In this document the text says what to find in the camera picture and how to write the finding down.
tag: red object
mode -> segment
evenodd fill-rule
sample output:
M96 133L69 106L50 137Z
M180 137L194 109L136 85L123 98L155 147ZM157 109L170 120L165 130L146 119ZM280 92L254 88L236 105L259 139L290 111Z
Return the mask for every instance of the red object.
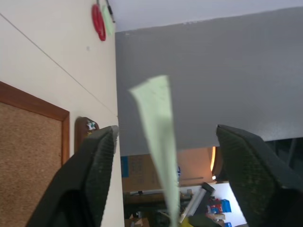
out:
M95 30L98 33L100 40L105 41L106 40L105 26L98 4L94 4L93 7L91 8L91 15L93 18Z

